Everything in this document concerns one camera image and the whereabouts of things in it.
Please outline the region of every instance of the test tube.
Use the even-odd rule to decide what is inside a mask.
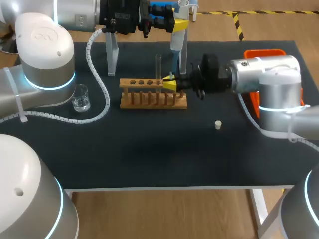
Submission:
[[[155,55],[155,79],[161,80],[161,55]]]

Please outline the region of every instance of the wooden floor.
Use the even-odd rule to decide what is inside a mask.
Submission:
[[[199,11],[319,10],[318,0],[199,0],[199,5]],[[294,40],[319,85],[319,15],[240,15],[239,20],[246,40]],[[238,40],[233,19],[225,15],[199,15],[189,32],[190,41]],[[75,41],[90,36],[71,35]],[[139,32],[118,35],[118,40],[145,41]],[[170,34],[152,29],[147,41],[170,41]],[[12,66],[15,59],[0,53],[0,68]],[[264,190],[264,195],[269,211],[281,190]],[[245,190],[76,193],[73,201],[80,239],[257,238]]]

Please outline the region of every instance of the hazard tape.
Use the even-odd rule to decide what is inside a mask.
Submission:
[[[232,16],[233,16],[233,20],[234,20],[234,23],[235,23],[235,27],[237,29],[238,38],[239,38],[240,41],[244,41],[245,38],[244,38],[243,30],[241,29],[241,26],[239,24],[238,14],[233,13]]]
[[[319,11],[199,11],[197,15],[232,14],[319,14]]]

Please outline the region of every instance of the orange container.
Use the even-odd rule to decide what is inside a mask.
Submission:
[[[264,57],[264,56],[281,56],[286,53],[282,49],[253,49],[244,52],[244,58]],[[259,117],[259,92],[249,93],[257,117]],[[304,106],[303,89],[301,88],[301,105]]]

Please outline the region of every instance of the black table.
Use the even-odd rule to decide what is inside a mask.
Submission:
[[[41,117],[0,124],[0,133],[18,137],[42,158],[65,189],[143,187],[260,187],[295,185],[318,162],[306,145],[261,135],[247,120],[233,93],[206,96],[187,92],[187,110],[122,110],[120,78],[153,78],[155,54],[168,75],[169,43],[119,43],[115,77],[108,77],[104,43],[92,47],[93,63],[105,82],[111,106],[101,120],[74,125]],[[246,49],[281,48],[301,65],[306,104],[319,104],[317,88],[292,41],[191,42],[190,62],[215,53],[221,64],[243,58]],[[104,96],[85,60],[85,43],[75,43],[78,83],[89,88],[91,109],[77,114],[70,102],[37,108],[73,119],[89,119],[104,107]],[[222,129],[215,130],[216,120]]]

